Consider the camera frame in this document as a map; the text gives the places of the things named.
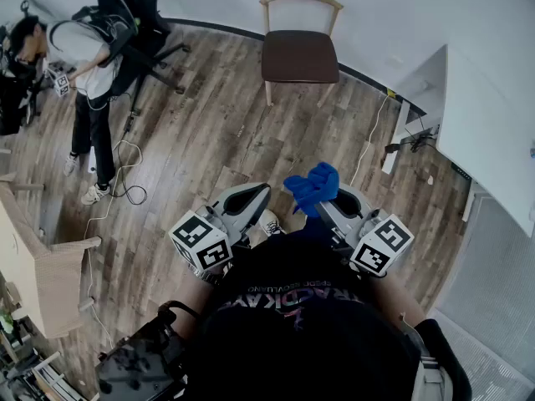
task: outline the blue cloth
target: blue cloth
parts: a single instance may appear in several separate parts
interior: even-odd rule
[[[293,193],[293,198],[298,203],[293,213],[301,209],[312,218],[319,217],[314,205],[334,199],[338,194],[339,185],[338,171],[325,162],[310,170],[307,178],[292,175],[284,180],[284,186]]]

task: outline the black pants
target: black pants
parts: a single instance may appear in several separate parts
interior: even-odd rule
[[[85,155],[90,152],[91,145],[94,146],[99,184],[107,184],[115,176],[110,126],[108,125],[109,97],[110,92],[107,92],[88,102],[85,95],[80,92],[76,94],[72,152],[76,155]]]

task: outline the hair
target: hair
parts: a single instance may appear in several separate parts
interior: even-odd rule
[[[24,39],[33,35],[33,30],[37,24],[41,26],[43,31],[46,30],[46,25],[39,22],[39,18],[35,16],[25,17],[13,27],[9,34],[9,52],[11,54],[17,55],[23,49]]]

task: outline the wall baseboard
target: wall baseboard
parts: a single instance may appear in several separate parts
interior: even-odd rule
[[[243,30],[241,28],[229,27],[228,25],[222,25],[220,23],[205,23],[204,21],[195,21],[193,19],[182,19],[182,18],[164,18],[164,20],[168,23],[179,23],[183,25],[192,25],[195,27],[211,28],[214,30],[225,31],[227,33],[238,34],[244,37],[255,38],[256,40],[261,40],[261,41],[264,40],[263,34],[254,33],[248,30]],[[352,69],[351,67],[348,67],[347,65],[344,65],[342,63],[339,63],[339,68],[342,73],[346,73],[360,80],[361,82],[368,84],[372,88],[379,90],[383,94],[386,94],[386,90],[387,90],[386,86],[384,86],[383,84],[380,84],[379,82],[376,82],[375,80],[366,76],[365,74],[362,74],[361,72],[355,69]],[[395,100],[400,103],[403,103],[404,98],[400,95],[396,95]],[[414,111],[416,114],[418,114],[419,116],[423,116],[425,114],[424,110],[422,110],[420,107],[412,103],[410,103],[410,109]]]

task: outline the white sneaker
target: white sneaker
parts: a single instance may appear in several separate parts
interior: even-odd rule
[[[93,205],[95,202],[100,201],[104,196],[109,195],[110,192],[111,188],[109,185],[106,190],[101,190],[97,184],[92,185],[87,193],[82,196],[82,203],[84,205]]]
[[[278,223],[278,218],[270,210],[264,210],[260,219],[258,220],[260,227],[268,236],[286,234],[281,225]]]
[[[71,175],[74,170],[77,170],[80,167],[80,156],[73,157],[70,153],[65,161],[64,166],[64,175],[68,177]]]

